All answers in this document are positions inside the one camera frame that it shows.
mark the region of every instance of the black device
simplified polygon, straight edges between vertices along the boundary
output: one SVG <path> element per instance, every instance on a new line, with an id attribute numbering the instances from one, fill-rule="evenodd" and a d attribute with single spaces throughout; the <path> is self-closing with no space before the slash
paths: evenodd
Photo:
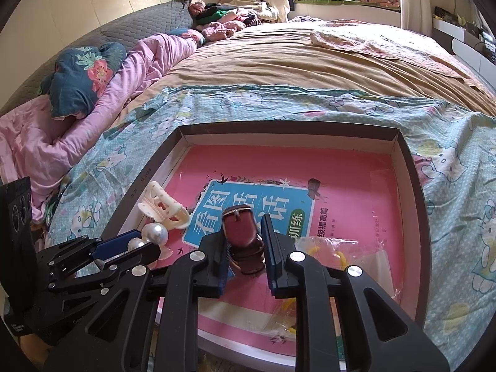
<path id="1" fill-rule="evenodd" d="M 14 208 L 28 187 L 29 180 L 23 180 L 0 188 L 3 219 L 15 219 Z M 154 371 L 197 370 L 198 298 L 219 298 L 227 280 L 228 243 L 222 231 L 204 236 L 197 250 L 172 266 L 150 270 L 146 265 L 160 255 L 153 243 L 113 257 L 138 231 L 108 241 L 79 237 L 33 257 L 29 229 L 12 222 L 14 228 L 0 241 L 2 258 L 13 259 L 0 269 L 0 281 L 9 287 L 5 320 L 14 335 L 34 332 L 55 346 L 44 372 L 146 371 L 161 297 Z M 296 251 L 292 238 L 274 232 L 267 214 L 261 235 L 272 295 L 296 298 L 297 372 L 339 371 L 329 297 L 338 306 L 348 370 L 450 370 L 421 328 L 364 270 L 326 268 Z M 100 272 L 74 278 L 95 258 L 109 260 Z M 13 263 L 22 279 L 11 272 Z M 16 286 L 19 281 L 29 287 L 26 292 Z M 22 359 L 16 351 L 12 357 Z M 21 361 L 17 370 L 23 370 Z"/>

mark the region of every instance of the light blue blanket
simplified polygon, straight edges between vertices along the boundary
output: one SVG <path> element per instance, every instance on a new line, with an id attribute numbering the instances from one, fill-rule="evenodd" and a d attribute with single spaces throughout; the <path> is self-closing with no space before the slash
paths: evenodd
<path id="1" fill-rule="evenodd" d="M 324 120 L 401 129 L 416 160 L 432 238 L 425 331 L 455 369 L 496 309 L 496 129 L 480 113 L 424 98 L 288 86 L 164 89 L 109 130 L 64 179 L 49 239 L 98 237 L 138 173 L 180 124 Z"/>

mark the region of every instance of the headboard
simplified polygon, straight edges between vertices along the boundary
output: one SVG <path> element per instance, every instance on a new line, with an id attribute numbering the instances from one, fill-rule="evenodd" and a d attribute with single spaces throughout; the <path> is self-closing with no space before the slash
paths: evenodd
<path id="1" fill-rule="evenodd" d="M 106 42 L 119 42 L 129 51 L 137 41 L 153 34 L 167 33 L 176 28 L 191 28 L 193 18 L 188 11 L 190 2 L 191 0 L 172 0 L 124 15 L 87 33 L 65 48 L 99 47 Z M 40 82 L 44 76 L 54 70 L 59 53 L 42 64 L 17 88 L 6 104 L 0 108 L 0 116 L 36 97 Z"/>

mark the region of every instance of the metal rivet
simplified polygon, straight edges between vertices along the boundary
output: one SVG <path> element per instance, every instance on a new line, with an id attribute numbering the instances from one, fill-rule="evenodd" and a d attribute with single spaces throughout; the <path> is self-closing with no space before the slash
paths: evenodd
<path id="1" fill-rule="evenodd" d="M 304 261 L 304 260 L 305 260 L 305 254 L 304 254 L 304 253 L 301 253 L 301 252 L 292 252 L 292 253 L 289 255 L 289 258 L 290 258 L 292 261 L 297 261 L 297 262 L 300 262 L 300 261 Z"/>
<path id="2" fill-rule="evenodd" d="M 200 250 L 195 250 L 189 254 L 189 258 L 192 261 L 202 261 L 205 258 L 205 253 Z"/>
<path id="3" fill-rule="evenodd" d="M 348 274 L 352 277 L 360 277 L 363 271 L 358 266 L 350 266 L 348 267 Z"/>
<path id="4" fill-rule="evenodd" d="M 146 273 L 146 267 L 142 265 L 135 266 L 132 268 L 131 273 L 136 277 L 142 276 Z"/>

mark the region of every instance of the white pearl ball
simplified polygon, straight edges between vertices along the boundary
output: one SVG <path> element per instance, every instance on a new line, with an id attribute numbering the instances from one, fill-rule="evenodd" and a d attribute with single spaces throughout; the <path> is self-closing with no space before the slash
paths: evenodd
<path id="1" fill-rule="evenodd" d="M 141 230 L 141 238 L 144 241 L 153 242 L 158 246 L 163 246 L 169 240 L 169 232 L 165 226 L 158 222 L 147 224 Z"/>
<path id="2" fill-rule="evenodd" d="M 139 247 L 142 247 L 146 242 L 143 239 L 140 239 L 138 237 L 134 237 L 127 243 L 127 250 L 135 250 Z"/>

